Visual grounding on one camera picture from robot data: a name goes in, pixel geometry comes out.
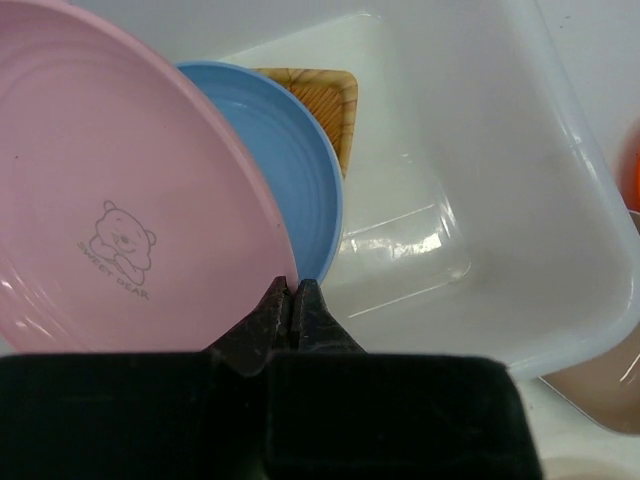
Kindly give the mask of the orange round plate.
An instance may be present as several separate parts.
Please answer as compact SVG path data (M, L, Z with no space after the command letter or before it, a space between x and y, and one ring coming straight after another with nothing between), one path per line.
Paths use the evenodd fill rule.
M622 198L631 210L639 210L639 120L630 127L618 155L618 180Z

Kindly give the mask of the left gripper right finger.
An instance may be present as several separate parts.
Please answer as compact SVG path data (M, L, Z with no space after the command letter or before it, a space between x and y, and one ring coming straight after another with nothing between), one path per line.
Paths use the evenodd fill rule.
M294 296L291 349L299 352L365 352L331 315L320 284L313 279L303 280Z

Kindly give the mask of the woven bamboo triangular tray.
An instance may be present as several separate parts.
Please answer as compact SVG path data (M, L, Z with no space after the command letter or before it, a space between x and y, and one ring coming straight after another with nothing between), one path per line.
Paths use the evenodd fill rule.
M292 93L315 117L348 171L359 98L356 77L345 70L256 68Z

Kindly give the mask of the cream white round plate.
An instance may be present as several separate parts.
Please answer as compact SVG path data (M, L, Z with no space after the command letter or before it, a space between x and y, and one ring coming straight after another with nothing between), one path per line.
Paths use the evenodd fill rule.
M543 470L550 480L639 480L638 469L580 457L545 459Z

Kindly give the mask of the pink round plate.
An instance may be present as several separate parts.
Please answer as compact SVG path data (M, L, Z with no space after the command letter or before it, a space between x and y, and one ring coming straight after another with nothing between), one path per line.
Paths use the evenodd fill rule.
M135 37L1 5L1 334L17 351L200 350L298 275L257 164Z

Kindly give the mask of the brown taupe plate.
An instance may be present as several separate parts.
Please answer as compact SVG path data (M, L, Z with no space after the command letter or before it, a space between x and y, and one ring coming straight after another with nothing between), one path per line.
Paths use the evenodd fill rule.
M566 321L580 322L573 329L565 350L584 349L586 340L601 340L610 327L617 327L621 313L639 319L639 282L624 279L607 282L598 266L607 247L593 256L585 253L586 232L609 242L607 228L588 216L567 215L554 230L554 240L564 249L545 264L552 271L539 282L539 301L560 309ZM614 432L639 433L639 327L612 349L580 364L543 378L554 391L598 425Z

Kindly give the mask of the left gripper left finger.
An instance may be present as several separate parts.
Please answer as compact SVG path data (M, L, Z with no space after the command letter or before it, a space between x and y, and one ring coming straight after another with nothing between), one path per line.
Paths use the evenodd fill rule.
M211 375L259 375L289 320L291 298L286 278L276 277L257 306L204 350Z

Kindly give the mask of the blue round plate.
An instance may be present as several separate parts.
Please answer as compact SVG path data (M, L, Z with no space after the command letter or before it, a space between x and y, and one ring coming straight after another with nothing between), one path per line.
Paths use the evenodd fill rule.
M280 209L298 277L323 281L343 221L343 181L329 137L284 86L219 61L176 65L223 114L259 166Z

